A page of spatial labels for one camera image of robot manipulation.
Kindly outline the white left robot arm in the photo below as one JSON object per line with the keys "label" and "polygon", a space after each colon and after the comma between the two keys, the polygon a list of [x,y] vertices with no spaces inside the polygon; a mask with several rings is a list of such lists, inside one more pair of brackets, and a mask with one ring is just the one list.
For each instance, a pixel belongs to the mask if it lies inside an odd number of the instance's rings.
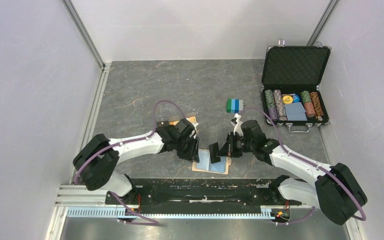
{"label": "white left robot arm", "polygon": [[177,157],[198,162],[198,123],[183,118],[176,124],[165,123],[154,130],[126,138],[95,135],[77,154],[72,163],[89,191],[106,190],[116,194],[125,204],[133,203],[137,190],[126,174],[115,171],[118,164],[144,155],[175,151]]}

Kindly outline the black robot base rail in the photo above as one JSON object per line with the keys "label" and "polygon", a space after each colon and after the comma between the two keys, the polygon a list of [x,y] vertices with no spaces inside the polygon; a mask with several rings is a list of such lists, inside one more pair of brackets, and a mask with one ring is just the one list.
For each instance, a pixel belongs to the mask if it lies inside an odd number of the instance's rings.
{"label": "black robot base rail", "polygon": [[284,200],[264,178],[134,178],[120,199],[141,214],[257,214],[261,206],[301,205]]}

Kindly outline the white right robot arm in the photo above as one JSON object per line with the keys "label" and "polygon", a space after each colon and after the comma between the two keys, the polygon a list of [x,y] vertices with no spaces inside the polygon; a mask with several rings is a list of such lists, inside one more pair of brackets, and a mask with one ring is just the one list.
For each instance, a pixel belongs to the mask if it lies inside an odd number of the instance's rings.
{"label": "white right robot arm", "polygon": [[310,205],[337,225],[355,218],[368,198],[343,163],[329,165],[299,154],[277,139],[267,138],[256,120],[231,120],[233,131],[217,152],[219,157],[240,158],[244,153],[270,166],[284,169],[299,177],[281,175],[269,184],[269,199],[275,204],[297,201]]}

